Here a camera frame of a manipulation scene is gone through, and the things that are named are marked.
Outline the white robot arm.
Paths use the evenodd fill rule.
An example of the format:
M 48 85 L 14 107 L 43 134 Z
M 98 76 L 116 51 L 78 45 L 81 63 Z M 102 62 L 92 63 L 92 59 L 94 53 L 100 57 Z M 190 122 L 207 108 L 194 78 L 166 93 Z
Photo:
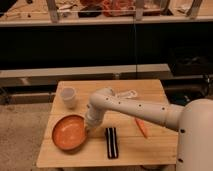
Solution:
M 213 100 L 197 99 L 185 106 L 118 98 L 111 88 L 93 92 L 85 115 L 92 129 L 107 111 L 127 114 L 178 132 L 176 171 L 213 169 Z

